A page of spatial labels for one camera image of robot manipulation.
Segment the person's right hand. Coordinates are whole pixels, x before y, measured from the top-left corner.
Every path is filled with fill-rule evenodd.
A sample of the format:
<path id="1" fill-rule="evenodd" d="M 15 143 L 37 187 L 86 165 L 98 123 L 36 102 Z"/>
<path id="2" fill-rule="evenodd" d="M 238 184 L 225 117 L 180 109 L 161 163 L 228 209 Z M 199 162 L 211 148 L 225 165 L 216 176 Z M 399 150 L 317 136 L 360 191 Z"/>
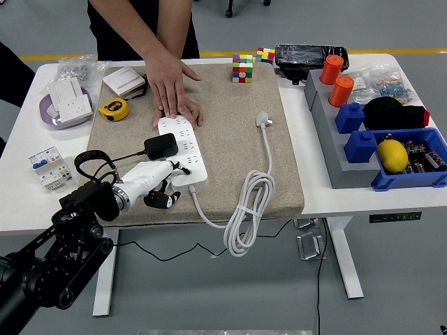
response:
<path id="1" fill-rule="evenodd" d="M 200 81 L 198 74 L 164 47 L 146 52 L 143 59 L 154 102 L 162 104 L 166 110 L 169 105 L 177 103 L 180 110 L 186 98 L 184 77 Z"/>

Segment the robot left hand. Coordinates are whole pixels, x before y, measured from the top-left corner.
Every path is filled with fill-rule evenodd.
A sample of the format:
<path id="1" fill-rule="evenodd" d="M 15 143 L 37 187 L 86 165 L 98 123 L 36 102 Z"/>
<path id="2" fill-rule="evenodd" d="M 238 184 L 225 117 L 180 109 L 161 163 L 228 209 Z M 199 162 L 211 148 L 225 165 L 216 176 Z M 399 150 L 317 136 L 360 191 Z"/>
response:
<path id="1" fill-rule="evenodd" d="M 180 170 L 190 175 L 190 169 L 179 161 L 146 161 L 138 163 L 112 187 L 113 193 L 122 212 L 128 211 L 138 198 L 149 195 L 173 171 Z"/>

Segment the person's left hand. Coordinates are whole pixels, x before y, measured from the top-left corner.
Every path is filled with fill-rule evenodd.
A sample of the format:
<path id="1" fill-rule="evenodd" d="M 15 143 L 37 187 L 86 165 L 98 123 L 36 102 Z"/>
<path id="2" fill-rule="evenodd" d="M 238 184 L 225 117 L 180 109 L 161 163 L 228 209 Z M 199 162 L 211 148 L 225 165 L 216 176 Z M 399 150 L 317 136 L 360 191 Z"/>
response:
<path id="1" fill-rule="evenodd" d="M 168 106 L 168 109 L 164 109 L 162 104 L 154 102 L 154 112 L 152 115 L 152 127 L 157 128 L 159 119 L 162 117 L 168 117 L 174 119 L 177 115 L 182 115 L 191 125 L 195 128 L 196 126 L 202 126 L 203 124 L 203 110 L 202 107 L 188 99 L 184 99 L 184 106 L 178 110 L 177 103 L 173 103 Z"/>

